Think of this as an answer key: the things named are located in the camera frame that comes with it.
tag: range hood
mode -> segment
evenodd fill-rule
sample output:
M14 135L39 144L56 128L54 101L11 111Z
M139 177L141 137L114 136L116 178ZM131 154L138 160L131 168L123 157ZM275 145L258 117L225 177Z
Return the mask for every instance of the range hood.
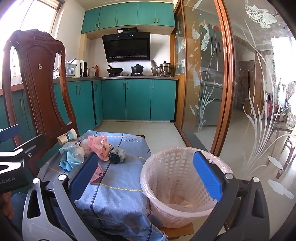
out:
M107 62L150 60L150 32L102 36Z

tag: frying pan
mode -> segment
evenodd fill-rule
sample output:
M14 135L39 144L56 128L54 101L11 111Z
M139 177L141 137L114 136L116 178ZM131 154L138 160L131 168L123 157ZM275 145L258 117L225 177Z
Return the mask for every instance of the frying pan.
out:
M110 69L107 69L109 74L120 74L123 69L122 68L112 68L111 65L108 65L110 67Z

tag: white plastic basket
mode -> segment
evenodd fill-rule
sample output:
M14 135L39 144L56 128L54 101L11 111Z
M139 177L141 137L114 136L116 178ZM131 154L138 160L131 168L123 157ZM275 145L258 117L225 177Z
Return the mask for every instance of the white plastic basket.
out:
M75 68L77 64L66 63L66 77L75 76ZM54 69L54 79L59 77L59 67Z
M142 168L143 193L164 227L183 227L198 217L209 215L216 204L193 166L196 151L199 149L190 147L163 150L150 156ZM200 151L223 173L233 173L218 157Z

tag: upper cabinet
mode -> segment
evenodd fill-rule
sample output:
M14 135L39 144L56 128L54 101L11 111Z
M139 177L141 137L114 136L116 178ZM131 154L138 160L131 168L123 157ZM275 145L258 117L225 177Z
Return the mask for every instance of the upper cabinet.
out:
M136 25L138 17L138 2L118 4L115 26Z
M165 2L156 3L156 25L175 26L173 4Z
M120 26L139 26L139 31L170 34L175 27L173 4L164 2L126 2L112 4L85 12L81 33ZM143 25L159 25L163 28L148 29Z
M101 8L87 10L84 15L81 33L87 33L98 29L98 20Z
M115 27L117 5L108 5L101 7L98 29Z

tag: chair backrest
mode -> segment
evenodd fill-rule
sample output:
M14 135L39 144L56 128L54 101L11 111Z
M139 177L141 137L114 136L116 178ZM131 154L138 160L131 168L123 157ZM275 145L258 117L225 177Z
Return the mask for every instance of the chair backrest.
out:
M2 85L5 109L10 126L17 124L12 103L10 78L10 49L15 47L20 62L20 71L28 100L29 111L36 135L43 134L46 146L30 159L28 167L37 176L36 162L57 143L60 136L70 129L78 134L76 118L71 105L65 69L65 48L62 42L55 40L50 34L37 29L15 31L4 47ZM69 117L65 124L58 110L53 85L53 70L56 53L59 54L59 75L63 100ZM14 137L14 143L23 143L21 136Z

